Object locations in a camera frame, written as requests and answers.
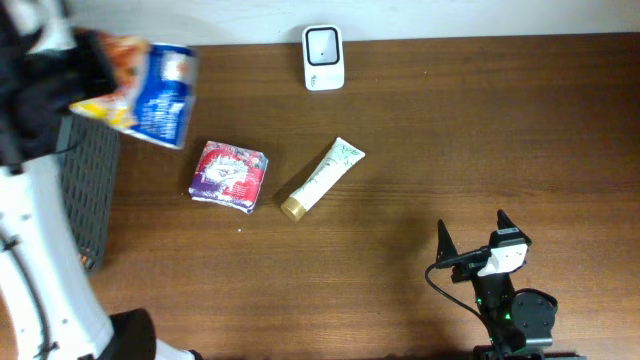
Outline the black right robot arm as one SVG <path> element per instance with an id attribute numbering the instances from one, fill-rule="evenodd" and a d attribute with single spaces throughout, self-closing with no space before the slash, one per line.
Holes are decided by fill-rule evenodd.
<path id="1" fill-rule="evenodd" d="M 511 275 L 526 264 L 532 240 L 503 210 L 497 211 L 497 229 L 485 246 L 458 252 L 443 220 L 437 223 L 437 238 L 436 260 L 425 270 L 425 280 L 440 295 L 473 314 L 486 329 L 490 343 L 476 346 L 473 359 L 581 357 L 575 352 L 547 351 L 553 345 L 558 301 L 537 289 L 514 288 Z M 454 284 L 471 283 L 475 306 L 470 307 L 437 286 L 430 278 L 435 269 L 450 269 Z"/>

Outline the red purple tissue pack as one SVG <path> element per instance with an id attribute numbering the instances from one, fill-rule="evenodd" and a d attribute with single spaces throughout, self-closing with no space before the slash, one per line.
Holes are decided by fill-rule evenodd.
<path id="1" fill-rule="evenodd" d="M 262 152 L 208 141 L 188 192 L 193 200 L 251 214 L 267 167 L 268 159 Z"/>

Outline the white shampoo tube gold cap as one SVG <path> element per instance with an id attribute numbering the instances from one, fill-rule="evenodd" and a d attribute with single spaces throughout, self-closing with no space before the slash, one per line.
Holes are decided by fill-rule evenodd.
<path id="1" fill-rule="evenodd" d="M 309 178 L 281 205 L 283 213 L 298 222 L 365 153 L 337 137 Z"/>

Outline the blue yellow paste sachet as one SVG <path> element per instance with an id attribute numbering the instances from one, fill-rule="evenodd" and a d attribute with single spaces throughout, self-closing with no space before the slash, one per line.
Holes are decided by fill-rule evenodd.
<path id="1" fill-rule="evenodd" d="M 126 135 L 166 148 L 183 148 L 195 102 L 195 50 L 137 36 L 100 33 L 98 39 L 118 88 L 74 103 L 70 110 Z"/>

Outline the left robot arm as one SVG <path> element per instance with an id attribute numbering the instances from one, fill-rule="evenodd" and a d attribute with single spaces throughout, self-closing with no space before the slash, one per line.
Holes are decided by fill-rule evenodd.
<path id="1" fill-rule="evenodd" d="M 193 359 L 149 313 L 107 314 L 78 254 L 60 182 L 68 107 L 113 93 L 112 66 L 61 1 L 1 5 L 1 295 L 22 359 Z"/>

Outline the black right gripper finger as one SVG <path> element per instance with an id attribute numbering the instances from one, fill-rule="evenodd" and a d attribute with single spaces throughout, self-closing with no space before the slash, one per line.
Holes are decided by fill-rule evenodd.
<path id="1" fill-rule="evenodd" d="M 498 229 L 490 235 L 490 246 L 532 245 L 532 240 L 514 224 L 502 209 L 497 211 L 497 227 Z"/>
<path id="2" fill-rule="evenodd" d="M 438 246 L 436 253 L 436 262 L 443 263 L 456 258 L 458 256 L 458 252 L 442 219 L 439 219 L 437 222 L 437 237 Z"/>

